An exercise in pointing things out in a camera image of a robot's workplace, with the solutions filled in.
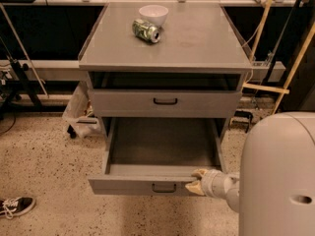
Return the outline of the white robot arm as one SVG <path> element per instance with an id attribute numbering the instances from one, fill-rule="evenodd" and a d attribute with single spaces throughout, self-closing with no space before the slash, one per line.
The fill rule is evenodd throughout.
<path id="1" fill-rule="evenodd" d="M 315 236 L 315 113 L 279 113 L 257 123 L 238 173 L 192 175 L 189 192 L 223 199 L 239 214 L 239 236 Z"/>

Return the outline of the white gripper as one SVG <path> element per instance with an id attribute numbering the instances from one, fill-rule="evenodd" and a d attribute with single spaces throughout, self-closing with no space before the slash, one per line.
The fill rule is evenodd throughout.
<path id="1" fill-rule="evenodd" d="M 187 183 L 185 188 L 196 195 L 217 199 L 226 199 L 227 193 L 238 188 L 239 173 L 225 174 L 219 170 L 195 169 L 191 175 L 196 178 L 202 178 L 201 181 Z"/>

